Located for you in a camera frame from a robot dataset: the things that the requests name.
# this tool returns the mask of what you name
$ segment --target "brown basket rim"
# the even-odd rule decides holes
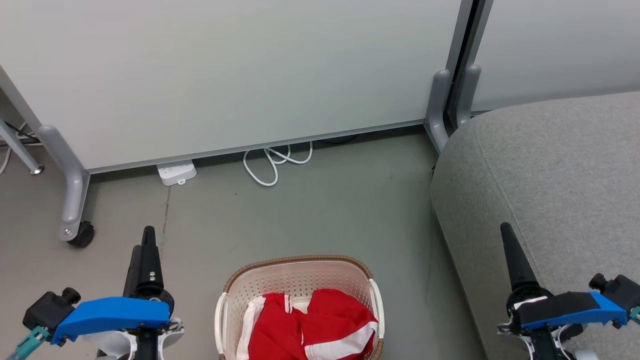
[[[369,360],[378,360],[380,356],[382,356],[382,348],[385,347],[385,340],[378,339],[376,346],[371,350],[371,357]],[[227,357],[224,354],[220,354],[218,357],[220,360],[227,360]]]
[[[241,275],[243,275],[246,272],[249,272],[250,270],[254,270],[254,269],[257,269],[257,268],[262,268],[262,267],[265,267],[265,266],[271,266],[271,265],[303,263],[303,262],[307,262],[307,261],[343,261],[345,263],[350,263],[352,265],[355,265],[356,267],[358,267],[359,269],[362,270],[362,272],[367,276],[368,279],[373,279],[373,274],[371,273],[369,268],[367,268],[367,266],[364,265],[361,261],[359,261],[359,260],[357,260],[355,258],[352,258],[350,256],[343,256],[343,255],[291,256],[291,257],[288,257],[288,258],[278,258],[278,259],[272,259],[272,260],[266,260],[266,261],[259,261],[257,263],[253,263],[253,264],[249,264],[249,265],[243,266],[242,268],[240,268],[240,270],[236,271],[233,275],[231,275],[231,277],[229,278],[229,280],[225,284],[225,288],[224,288],[223,291],[225,293],[228,293],[229,290],[231,289],[231,286],[238,279],[238,277],[240,277]]]

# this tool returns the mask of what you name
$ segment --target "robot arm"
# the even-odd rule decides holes
[[[518,336],[531,360],[597,359],[593,352],[567,353],[562,342],[583,332],[588,323],[611,322],[620,329],[629,320],[640,324],[640,285],[619,275],[607,281],[596,274],[589,287],[597,292],[553,295],[542,288],[508,223],[500,226],[512,293],[507,300],[510,321],[499,334]]]
[[[151,226],[145,228],[141,245],[133,249],[123,297],[86,301],[74,307],[80,299],[72,288],[66,288],[62,296],[51,291],[42,295],[22,321],[31,334],[18,344],[9,359],[27,358],[45,341],[63,346],[67,340],[89,335],[87,340],[99,346],[100,354],[156,360],[163,358],[163,347],[184,334],[182,322],[171,319],[174,301],[164,289],[156,234]]]

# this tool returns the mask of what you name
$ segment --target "caster wheel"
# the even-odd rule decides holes
[[[78,235],[67,241],[67,243],[73,247],[86,247],[93,241],[94,234],[95,230],[93,229],[93,225],[88,221],[83,221],[78,227]]]

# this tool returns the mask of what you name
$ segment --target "teal connector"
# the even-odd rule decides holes
[[[633,310],[631,310],[629,318],[631,318],[631,320],[633,320],[636,324],[640,325],[640,306],[636,306]]]
[[[36,326],[33,331],[24,338],[18,346],[15,347],[15,352],[12,356],[9,357],[11,360],[23,360],[26,359],[27,356],[31,355],[31,353],[37,349],[43,342],[47,340],[49,337],[48,329],[43,328],[42,326]]]

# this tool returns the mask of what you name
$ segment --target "concrete floor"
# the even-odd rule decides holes
[[[186,326],[185,337],[165,351],[169,360],[217,358],[214,308],[238,268],[309,254],[353,256],[371,269],[385,305],[383,359],[484,357],[431,209],[436,154],[422,130],[316,149],[306,165],[280,165],[273,188],[250,178],[241,154],[196,161],[198,175],[184,186],[163,186],[154,167],[94,176],[84,218],[97,232],[85,249],[57,239],[64,178],[43,149],[30,151],[45,164],[42,174],[30,176],[13,157],[0,176],[6,354],[28,333],[24,311],[45,291],[71,286],[84,299],[120,295],[131,249],[152,225],[174,315]],[[269,179],[268,162],[255,156],[251,167]],[[79,340],[43,345],[30,359],[94,355]]]

